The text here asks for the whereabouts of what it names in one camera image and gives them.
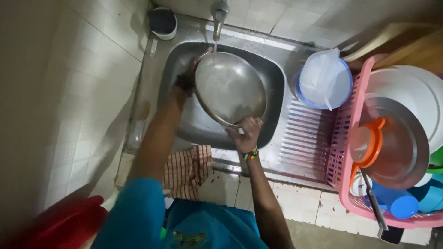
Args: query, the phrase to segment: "hand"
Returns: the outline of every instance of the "hand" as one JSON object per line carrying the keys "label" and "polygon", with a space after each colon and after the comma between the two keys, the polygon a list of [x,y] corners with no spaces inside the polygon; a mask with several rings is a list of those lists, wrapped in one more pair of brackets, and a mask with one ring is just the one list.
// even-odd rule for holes
{"label": "hand", "polygon": [[258,117],[246,117],[240,127],[244,135],[238,132],[237,127],[226,127],[229,137],[234,141],[240,153],[251,152],[257,146],[258,135],[260,134],[262,121]]}
{"label": "hand", "polygon": [[186,72],[177,76],[175,84],[183,89],[188,96],[192,94],[192,90],[195,86],[195,70],[197,69],[198,63],[210,53],[212,53],[212,47],[209,47],[205,53],[194,56],[191,59]]}

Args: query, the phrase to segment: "stainless steel bowl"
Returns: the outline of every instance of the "stainless steel bowl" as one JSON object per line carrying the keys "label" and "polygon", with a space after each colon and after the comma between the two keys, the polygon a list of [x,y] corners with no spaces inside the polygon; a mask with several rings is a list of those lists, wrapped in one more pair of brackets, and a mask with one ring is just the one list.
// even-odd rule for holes
{"label": "stainless steel bowl", "polygon": [[262,117],[266,93],[257,71],[244,59],[225,52],[212,53],[195,72],[197,98],[218,123],[236,126],[244,117]]}
{"label": "stainless steel bowl", "polygon": [[424,176],[429,163],[426,133],[414,114],[399,102],[385,97],[365,99],[360,123],[384,117],[383,144],[374,163],[365,169],[378,184],[407,189]]}

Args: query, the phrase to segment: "pink dish rack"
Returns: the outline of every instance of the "pink dish rack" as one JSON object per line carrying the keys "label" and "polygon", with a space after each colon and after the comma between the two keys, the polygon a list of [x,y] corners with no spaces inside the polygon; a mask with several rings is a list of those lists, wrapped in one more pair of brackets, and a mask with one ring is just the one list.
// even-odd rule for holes
{"label": "pink dish rack", "polygon": [[[361,197],[349,193],[353,161],[350,157],[348,137],[352,136],[359,126],[372,67],[375,62],[386,56],[386,54],[377,54],[365,61],[361,73],[354,79],[354,86],[348,101],[338,108],[326,174],[328,183],[338,190],[342,205],[350,212],[372,220],[375,220],[372,208],[366,206]],[[443,226],[442,211],[436,214],[416,214],[408,219],[398,219],[387,213],[383,216],[387,225],[405,229]]]}

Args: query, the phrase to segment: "striped towel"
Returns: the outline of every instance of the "striped towel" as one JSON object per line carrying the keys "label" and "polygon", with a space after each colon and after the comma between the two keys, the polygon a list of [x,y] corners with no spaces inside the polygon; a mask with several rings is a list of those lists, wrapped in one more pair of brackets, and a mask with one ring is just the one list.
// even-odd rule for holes
{"label": "striped towel", "polygon": [[167,197],[198,200],[201,186],[211,171],[211,146],[197,145],[167,158],[163,175],[163,193]]}

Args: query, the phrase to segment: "wall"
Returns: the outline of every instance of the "wall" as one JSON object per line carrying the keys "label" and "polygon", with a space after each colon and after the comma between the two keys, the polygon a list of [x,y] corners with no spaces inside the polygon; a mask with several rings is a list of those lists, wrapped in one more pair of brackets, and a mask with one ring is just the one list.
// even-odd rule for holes
{"label": "wall", "polygon": [[147,7],[0,2],[0,243],[67,195],[111,195]]}
{"label": "wall", "polygon": [[[154,0],[189,16],[212,19],[212,0]],[[335,47],[393,21],[435,21],[438,0],[228,0],[226,24]]]}

